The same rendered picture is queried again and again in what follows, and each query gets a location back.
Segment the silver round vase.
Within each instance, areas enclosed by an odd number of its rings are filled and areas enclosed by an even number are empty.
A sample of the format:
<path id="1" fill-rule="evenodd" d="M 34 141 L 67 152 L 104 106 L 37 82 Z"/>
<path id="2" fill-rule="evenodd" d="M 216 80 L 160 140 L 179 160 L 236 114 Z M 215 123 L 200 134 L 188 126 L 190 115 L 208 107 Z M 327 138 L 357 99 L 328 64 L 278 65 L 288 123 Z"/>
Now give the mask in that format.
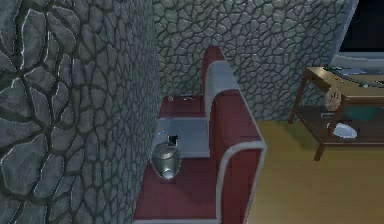
<path id="1" fill-rule="evenodd" d="M 174 179 L 181 168 L 181 151 L 177 146 L 178 135 L 167 136 L 154 145 L 150 162 L 155 173 L 163 180 Z"/>

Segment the red and grey sofa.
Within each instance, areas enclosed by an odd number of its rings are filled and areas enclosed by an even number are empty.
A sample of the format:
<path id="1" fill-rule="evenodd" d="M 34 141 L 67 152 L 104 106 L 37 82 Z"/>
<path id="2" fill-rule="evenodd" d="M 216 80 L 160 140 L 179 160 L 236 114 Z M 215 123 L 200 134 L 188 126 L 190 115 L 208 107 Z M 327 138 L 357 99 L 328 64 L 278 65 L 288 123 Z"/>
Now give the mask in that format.
<path id="1" fill-rule="evenodd" d="M 162 99 L 154 145 L 178 135 L 181 168 L 161 179 L 147 162 L 133 224 L 246 224 L 267 145 L 218 46 L 205 50 L 203 93 Z"/>

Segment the brown wooden table with shelf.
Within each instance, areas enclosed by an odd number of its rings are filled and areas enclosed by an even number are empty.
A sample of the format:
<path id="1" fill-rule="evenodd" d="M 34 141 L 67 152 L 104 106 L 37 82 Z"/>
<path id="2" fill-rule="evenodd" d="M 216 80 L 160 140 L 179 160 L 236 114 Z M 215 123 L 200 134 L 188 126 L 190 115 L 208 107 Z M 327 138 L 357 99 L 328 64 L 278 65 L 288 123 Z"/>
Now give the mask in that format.
<path id="1" fill-rule="evenodd" d="M 327 146 L 331 147 L 384 147 L 384 113 L 378 113 L 370 121 L 348 119 L 344 114 L 345 107 L 384 107 L 384 75 L 349 75 L 339 77 L 323 67 L 306 67 L 301 78 L 295 102 L 288 119 L 292 123 L 297 117 L 316 139 L 319 146 L 314 160 L 319 161 Z M 332 118 L 322 118 L 326 112 L 323 106 L 300 105 L 304 89 L 313 83 L 326 93 L 335 86 L 341 92 L 341 102 Z M 343 139 L 333 134 L 338 123 L 344 123 L 357 131 L 357 137 Z"/>

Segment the white bowl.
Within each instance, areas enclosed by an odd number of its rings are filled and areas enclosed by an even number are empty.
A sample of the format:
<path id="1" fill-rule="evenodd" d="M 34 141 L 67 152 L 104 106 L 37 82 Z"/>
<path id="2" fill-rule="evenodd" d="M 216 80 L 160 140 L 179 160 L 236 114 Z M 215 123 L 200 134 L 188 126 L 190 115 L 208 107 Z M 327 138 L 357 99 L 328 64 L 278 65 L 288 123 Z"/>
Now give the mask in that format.
<path id="1" fill-rule="evenodd" d="M 357 137 L 357 131 L 347 124 L 338 123 L 332 135 L 342 139 L 355 139 Z"/>

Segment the black television set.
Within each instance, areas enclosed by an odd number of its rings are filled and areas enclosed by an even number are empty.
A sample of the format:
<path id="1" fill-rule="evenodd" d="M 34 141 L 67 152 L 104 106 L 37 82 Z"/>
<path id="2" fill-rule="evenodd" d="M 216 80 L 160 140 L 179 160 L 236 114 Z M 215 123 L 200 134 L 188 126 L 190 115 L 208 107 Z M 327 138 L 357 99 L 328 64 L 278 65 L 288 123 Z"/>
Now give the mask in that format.
<path id="1" fill-rule="evenodd" d="M 384 70 L 384 0 L 348 0 L 330 64 Z"/>

